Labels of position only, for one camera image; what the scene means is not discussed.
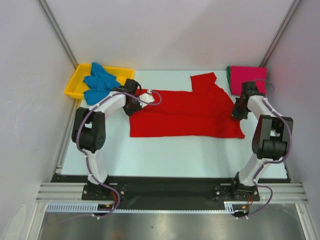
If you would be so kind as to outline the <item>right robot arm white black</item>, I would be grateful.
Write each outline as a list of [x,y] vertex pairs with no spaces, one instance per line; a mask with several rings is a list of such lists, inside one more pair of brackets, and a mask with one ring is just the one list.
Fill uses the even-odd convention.
[[292,149],[293,119],[276,111],[254,81],[241,85],[232,117],[244,120],[249,113],[254,114],[257,125],[251,142],[252,156],[231,184],[230,194],[237,201],[256,195],[262,173],[267,167],[286,161]]

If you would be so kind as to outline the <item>red t shirt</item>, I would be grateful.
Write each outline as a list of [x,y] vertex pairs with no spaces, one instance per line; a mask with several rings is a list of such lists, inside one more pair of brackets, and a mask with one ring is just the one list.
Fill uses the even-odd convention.
[[234,103],[216,84],[213,72],[191,76],[191,91],[156,90],[159,105],[147,105],[129,118],[130,137],[205,136],[244,139]]

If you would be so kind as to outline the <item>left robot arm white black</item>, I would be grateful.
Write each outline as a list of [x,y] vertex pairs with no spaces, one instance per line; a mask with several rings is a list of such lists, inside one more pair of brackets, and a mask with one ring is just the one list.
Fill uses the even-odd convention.
[[93,106],[79,107],[76,110],[71,140],[84,155],[88,170],[81,197],[83,200],[105,200],[110,194],[114,199],[117,198],[108,182],[109,176],[102,151],[107,140],[107,119],[119,109],[123,109],[130,117],[154,101],[151,90],[143,93],[141,85],[128,78],[123,86],[114,87]]

